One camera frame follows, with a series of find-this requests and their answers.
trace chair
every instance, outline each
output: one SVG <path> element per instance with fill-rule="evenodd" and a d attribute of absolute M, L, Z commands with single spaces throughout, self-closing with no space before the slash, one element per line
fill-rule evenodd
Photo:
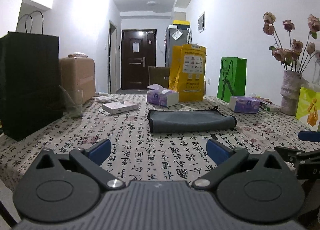
<path fill-rule="evenodd" d="M 149 67 L 149 85 L 169 87 L 170 67 Z"/>

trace calligraphy tablecloth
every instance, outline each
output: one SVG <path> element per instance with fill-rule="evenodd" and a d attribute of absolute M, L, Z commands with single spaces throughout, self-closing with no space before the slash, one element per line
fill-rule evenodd
<path fill-rule="evenodd" d="M 319 148 L 316 143 L 298 139 L 298 133 L 308 129 L 292 116 L 265 111 L 233 113 L 227 103 L 210 96 L 201 102 L 160 109 L 203 110 L 217 105 L 224 115 L 236 117 L 234 130 L 152 134 L 147 114 L 150 109 L 159 109 L 158 106 L 147 103 L 146 95 L 111 96 L 139 103 L 139 109 L 106 116 L 98 111 L 101 104 L 90 100 L 82 118 L 63 117 L 20 142 L 2 135 L 0 179 L 14 190 L 41 149 L 68 153 L 76 147 L 87 149 L 104 138 L 111 140 L 112 152 L 102 167 L 126 183 L 130 180 L 186 180 L 190 183 L 197 179 L 215 167 L 205 145 L 211 133 L 224 145 L 240 146 L 250 153 L 263 153 L 277 145 L 307 151 Z"/>

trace purple tissue box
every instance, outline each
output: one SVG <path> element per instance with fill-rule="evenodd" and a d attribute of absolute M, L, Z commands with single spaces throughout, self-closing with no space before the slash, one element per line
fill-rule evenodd
<path fill-rule="evenodd" d="M 258 113 L 260 100 L 245 97 L 245 96 L 231 96 L 229 107 L 234 112 L 243 113 Z"/>
<path fill-rule="evenodd" d="M 179 93 L 161 85 L 153 84 L 148 86 L 152 89 L 147 92 L 147 102 L 151 104 L 169 107 L 179 103 Z"/>

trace metal screw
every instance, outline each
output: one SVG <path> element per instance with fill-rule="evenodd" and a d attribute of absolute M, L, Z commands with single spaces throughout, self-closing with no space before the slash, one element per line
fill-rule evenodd
<path fill-rule="evenodd" d="M 123 182 L 119 179 L 112 179 L 107 182 L 108 187 L 111 187 L 111 188 L 121 187 L 122 184 L 123 184 Z"/>
<path fill-rule="evenodd" d="M 78 147 L 77 150 L 81 151 L 82 153 L 84 152 L 84 148 L 82 148 L 82 147 Z"/>
<path fill-rule="evenodd" d="M 204 178 L 200 178 L 194 181 L 197 187 L 207 187 L 210 185 L 210 181 Z"/>

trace refrigerator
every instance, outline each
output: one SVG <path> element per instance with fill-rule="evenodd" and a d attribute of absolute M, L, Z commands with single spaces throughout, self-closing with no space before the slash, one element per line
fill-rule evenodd
<path fill-rule="evenodd" d="M 187 43 L 187 35 L 188 31 L 187 30 L 182 30 L 180 31 L 183 33 L 181 37 L 177 40 L 175 40 L 172 37 L 172 34 L 174 34 L 177 31 L 177 29 L 169 29 L 167 28 L 166 32 L 166 44 L 165 44 L 165 66 L 166 67 L 171 67 L 171 62 L 172 62 L 172 47 L 173 46 L 182 46 L 183 44 Z"/>

